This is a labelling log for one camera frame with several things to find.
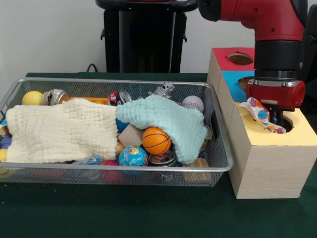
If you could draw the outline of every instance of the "yellow box top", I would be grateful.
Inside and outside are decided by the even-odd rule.
[[[250,143],[257,146],[317,146],[317,135],[309,125],[300,109],[295,112],[284,112],[284,116],[293,123],[293,129],[286,134],[276,134],[264,129],[262,125],[253,120],[251,113],[239,106],[240,113],[246,128]]]

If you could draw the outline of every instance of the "white wall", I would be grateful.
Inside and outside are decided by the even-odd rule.
[[[0,0],[0,99],[28,72],[106,69],[103,10],[94,0]],[[254,45],[254,33],[235,22],[209,22],[187,13],[181,72],[207,72],[211,47]]]

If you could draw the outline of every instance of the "red box top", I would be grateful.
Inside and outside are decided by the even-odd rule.
[[[254,48],[213,48],[221,71],[253,71]]]

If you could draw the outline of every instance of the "red toy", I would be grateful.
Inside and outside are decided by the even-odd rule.
[[[108,166],[119,166],[115,160],[106,160],[104,165]],[[124,177],[120,170],[102,170],[101,173],[104,181],[108,184],[124,184]]]

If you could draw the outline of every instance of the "black stand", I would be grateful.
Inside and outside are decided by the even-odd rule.
[[[317,4],[310,8],[307,26],[303,37],[303,51],[301,55],[298,77],[306,84],[317,80]],[[301,110],[312,128],[317,133],[317,100],[316,97],[306,95]]]
[[[196,1],[96,0],[105,9],[107,72],[179,73],[185,11]]]

